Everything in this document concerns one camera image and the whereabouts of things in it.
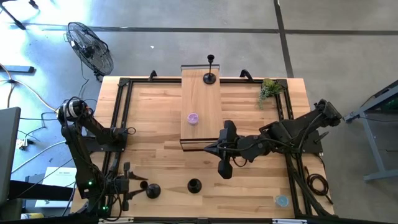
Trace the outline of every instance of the black metal frame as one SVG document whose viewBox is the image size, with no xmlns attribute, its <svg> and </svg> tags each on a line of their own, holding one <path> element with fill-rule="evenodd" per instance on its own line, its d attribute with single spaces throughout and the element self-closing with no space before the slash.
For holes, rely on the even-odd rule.
<svg viewBox="0 0 398 224">
<path fill-rule="evenodd" d="M 121 104 L 121 96 L 123 93 L 123 89 L 126 86 L 127 87 L 127 96 L 126 96 L 126 100 L 124 102 L 124 109 L 123 109 L 123 115 L 122 115 L 122 121 L 121 121 L 121 128 L 125 128 L 126 127 L 126 123 L 127 123 L 127 114 L 129 111 L 129 105 L 130 105 L 130 99 L 131 99 L 131 93 L 132 93 L 132 86 L 134 83 L 181 83 L 182 79 L 181 78 L 156 78 L 156 72 L 152 71 L 151 75 L 149 76 L 149 78 L 120 78 L 119 79 L 119 84 L 118 84 L 118 92 L 116 94 L 116 101 L 115 101 L 115 106 L 114 106 L 114 110 L 113 110 L 113 115 L 112 115 L 112 122 L 111 122 L 111 128 L 115 128 L 116 127 L 116 122 L 117 122 L 117 118 L 118 118 L 118 114 L 119 114 L 119 109 L 120 109 L 120 104 Z M 252 76 L 250 75 L 250 73 L 247 70 L 242 70 L 241 75 L 240 75 L 240 79 L 233 79 L 233 78 L 220 78 L 220 83 L 247 83 L 247 84 L 262 84 L 263 80 L 262 79 L 253 79 Z M 283 94 L 285 97 L 285 102 L 286 102 L 286 107 L 287 107 L 287 115 L 289 119 L 293 119 L 293 109 L 292 109 L 292 104 L 290 101 L 290 95 L 289 95 L 289 87 L 287 84 L 287 80 L 286 79 L 276 79 L 276 82 L 280 83 L 283 86 Z M 275 96 L 275 100 L 277 103 L 277 111 L 278 111 L 278 117 L 279 120 L 284 119 L 284 112 L 282 109 L 282 101 L 280 99 L 280 95 L 276 95 Z M 183 140 L 187 140 L 187 141 L 196 141 L 197 139 L 183 139 Z M 214 139 L 200 139 L 200 140 L 206 140 L 206 141 L 211 141 Z M 106 174 L 109 171 L 113 171 L 117 174 L 118 172 L 118 166 L 119 166 L 119 161 L 120 161 L 120 156 L 121 153 L 117 152 L 115 155 L 115 160 L 113 165 L 111 166 L 110 169 L 108 169 L 109 167 L 109 160 L 111 157 L 111 152 L 105 152 L 105 157 L 104 157 L 104 161 L 103 161 L 103 166 L 102 166 L 102 172 L 104 174 Z M 288 163 L 288 158 L 290 157 L 290 155 L 285 155 L 286 156 L 286 164 Z M 303 169 L 303 163 L 302 163 L 302 158 L 300 156 L 297 156 L 297 166 L 298 166 L 298 172 L 299 174 L 302 176 L 302 178 L 304 179 L 304 169 Z M 300 210 L 299 207 L 299 200 L 297 197 L 297 191 L 296 191 L 296 187 L 295 187 L 295 181 L 294 178 L 292 176 L 292 171 L 288 169 L 288 177 L 289 177 L 289 185 L 290 185 L 290 193 L 292 194 L 292 204 L 293 204 L 293 209 L 294 209 L 294 215 L 295 217 L 297 215 L 302 215 L 302 212 Z M 108 205 L 111 204 L 112 202 L 112 198 L 110 197 L 108 200 L 110 200 L 110 203 L 108 203 Z M 307 201 L 307 199 L 304 197 L 304 201 L 305 201 L 305 210 L 306 210 L 306 214 L 307 215 L 311 215 L 311 206 L 309 204 L 309 202 Z M 163 218 L 163 217 L 159 217 L 159 218 L 152 218 L 152 217 L 134 217 L 134 221 L 139 220 L 140 222 L 151 222 L 154 220 L 162 220 L 163 222 L 165 220 L 173 220 L 173 221 L 180 221 L 180 220 L 191 220 L 192 218 L 181 218 L 181 217 L 176 217 L 176 218 Z M 247 223 L 247 222 L 251 222 L 251 223 L 258 223 L 258 222 L 269 222 L 272 221 L 271 218 L 209 218 L 207 219 L 208 221 L 211 221 L 212 223 L 216 223 L 216 222 L 236 222 L 236 223 Z"/>
</svg>

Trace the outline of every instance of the wooden board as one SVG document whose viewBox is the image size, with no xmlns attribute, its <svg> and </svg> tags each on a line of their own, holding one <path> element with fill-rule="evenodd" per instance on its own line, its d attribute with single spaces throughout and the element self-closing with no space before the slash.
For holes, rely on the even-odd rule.
<svg viewBox="0 0 398 224">
<path fill-rule="evenodd" d="M 219 70 L 211 70 L 217 78 L 211 85 L 203 82 L 203 76 L 208 72 L 208 69 L 182 70 L 181 139 L 218 138 L 223 129 Z M 197 124 L 188 122 L 190 113 L 198 115 Z"/>
<path fill-rule="evenodd" d="M 110 126 L 120 77 L 105 77 L 98 98 L 95 118 L 105 127 Z M 294 117 L 310 111 L 304 82 L 301 78 L 287 79 Z M 259 85 L 221 84 L 221 109 L 223 120 L 231 119 L 238 128 L 238 134 L 259 134 L 258 128 L 278 120 L 274 98 L 264 102 L 264 110 L 257 106 Z M 122 96 L 118 124 L 124 107 Z M 136 195 L 129 201 L 129 211 L 124 217 L 228 217 L 228 218 L 270 218 L 293 217 L 290 201 L 286 208 L 277 207 L 275 196 L 290 196 L 285 159 L 280 154 L 258 157 L 243 168 L 234 164 L 233 178 L 222 179 L 217 173 L 219 159 L 206 152 L 183 152 L 180 138 L 182 89 L 179 83 L 134 84 L 127 127 L 135 127 L 137 133 L 129 136 L 122 155 L 123 162 L 129 161 L 136 175 L 147 177 L 149 183 L 159 184 L 162 193 L 151 200 L 145 194 Z M 104 153 L 91 155 L 93 162 L 101 167 Z M 303 155 L 303 163 L 310 173 L 325 177 L 322 163 L 313 155 Z M 187 183 L 198 178 L 203 184 L 200 193 L 193 195 L 187 190 Z M 130 190 L 139 188 L 139 181 L 132 180 Z M 304 211 L 302 193 L 298 190 L 300 208 Z M 327 211 L 333 207 L 325 197 L 316 196 Z M 73 199 L 72 211 L 81 208 L 86 200 L 79 193 Z M 119 213 L 113 207 L 112 215 Z"/>
</svg>

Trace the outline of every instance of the white cable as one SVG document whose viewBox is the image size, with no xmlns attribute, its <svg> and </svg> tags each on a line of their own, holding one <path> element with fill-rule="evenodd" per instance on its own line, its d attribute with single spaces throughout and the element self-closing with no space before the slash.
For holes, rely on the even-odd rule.
<svg viewBox="0 0 398 224">
<path fill-rule="evenodd" d="M 49 146 L 49 147 L 46 147 L 43 151 L 39 152 L 39 153 L 36 154 L 34 157 L 28 159 L 28 160 L 25 161 L 23 164 L 19 165 L 19 167 L 15 168 L 15 169 L 11 172 L 11 174 L 13 174 L 15 171 L 19 170 L 21 167 L 23 167 L 23 166 L 24 166 L 25 164 L 27 164 L 28 162 L 32 161 L 34 158 L 36 158 L 37 156 L 39 156 L 41 153 L 43 153 L 43 152 L 45 152 L 45 151 L 51 149 L 51 148 L 54 147 L 54 146 L 58 146 L 59 144 L 62 144 L 62 143 L 65 143 L 65 142 L 66 142 L 66 141 L 58 142 L 58 143 L 55 143 L 55 144 L 53 144 L 53 145 L 51 145 L 51 146 Z"/>
<path fill-rule="evenodd" d="M 11 78 L 11 75 L 10 75 L 10 73 L 8 72 L 8 70 L 5 68 L 5 66 L 4 65 L 2 65 L 1 63 L 0 63 L 0 66 L 2 67 L 2 69 L 4 69 L 4 71 L 7 73 L 7 75 L 8 75 L 8 78 L 10 79 L 10 80 L 12 80 L 12 78 Z M 21 82 L 21 81 L 17 81 L 17 80 L 14 80 L 15 82 L 17 82 L 17 83 L 19 83 L 19 84 L 21 84 L 21 85 L 23 85 L 23 86 L 25 86 L 28 90 L 30 90 L 46 107 L 48 107 L 48 108 L 50 108 L 51 110 L 53 110 L 53 111 L 55 111 L 55 109 L 54 108 L 52 108 L 50 105 L 48 105 L 40 96 L 39 96 L 39 94 L 37 94 L 31 87 L 29 87 L 28 85 L 26 85 L 25 83 L 23 83 L 23 82 Z"/>
</svg>

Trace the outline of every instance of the concrete floor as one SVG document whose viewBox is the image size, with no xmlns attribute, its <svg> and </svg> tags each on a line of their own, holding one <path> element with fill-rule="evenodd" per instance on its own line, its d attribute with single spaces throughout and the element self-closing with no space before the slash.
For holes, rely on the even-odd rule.
<svg viewBox="0 0 398 224">
<path fill-rule="evenodd" d="M 78 21 L 88 26 L 121 27 L 278 27 L 272 0 L 36 2 L 40 12 L 26 1 L 4 5 L 21 21 L 35 24 L 66 25 Z M 286 29 L 398 29 L 398 2 L 393 0 L 280 0 L 280 6 Z M 64 41 L 64 32 L 10 30 L 7 22 L 10 19 L 1 13 L 0 62 L 37 69 L 34 75 L 14 74 L 14 78 L 28 83 L 53 107 L 77 95 L 84 80 L 80 61 Z M 181 64 L 206 63 L 206 56 L 214 54 L 215 63 L 221 64 L 222 76 L 238 76 L 246 68 L 255 77 L 286 77 L 279 34 L 97 32 L 97 35 L 111 50 L 114 61 L 111 75 L 149 75 L 152 70 L 159 75 L 180 75 Z M 327 99 L 346 115 L 397 79 L 397 38 L 288 35 L 287 43 L 294 76 L 304 78 L 310 102 Z M 97 99 L 100 83 L 86 66 L 83 71 L 90 78 L 84 99 Z M 2 94 L 8 89 L 8 84 L 0 86 Z M 22 117 L 38 118 L 49 111 L 20 86 L 14 90 L 11 101 L 11 106 L 22 108 Z M 1 105 L 5 107 L 5 98 Z M 40 121 L 21 121 L 19 129 L 28 132 L 40 125 Z M 34 133 L 40 142 L 26 151 L 16 151 L 14 167 L 47 146 L 63 141 L 57 121 L 46 121 L 46 126 L 47 129 Z M 336 214 L 396 223 L 398 178 L 363 182 L 363 175 L 377 168 L 362 124 L 342 123 L 329 131 L 323 140 L 324 160 Z M 397 154 L 385 156 L 389 158 L 387 166 L 396 167 Z M 57 146 L 15 172 L 12 178 L 23 180 L 27 175 L 42 174 L 48 166 L 59 166 L 69 159 L 68 149 Z"/>
</svg>

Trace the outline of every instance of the small plant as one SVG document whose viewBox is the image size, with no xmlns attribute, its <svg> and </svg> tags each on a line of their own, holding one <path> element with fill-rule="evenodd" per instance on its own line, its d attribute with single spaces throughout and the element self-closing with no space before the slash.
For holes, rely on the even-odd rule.
<svg viewBox="0 0 398 224">
<path fill-rule="evenodd" d="M 275 96 L 276 94 L 279 94 L 282 91 L 282 86 L 275 82 L 274 80 L 271 80 L 269 78 L 265 78 L 264 81 L 262 81 L 262 86 L 260 89 L 259 93 L 259 108 L 261 110 L 264 109 L 262 102 L 270 96 Z"/>
</svg>

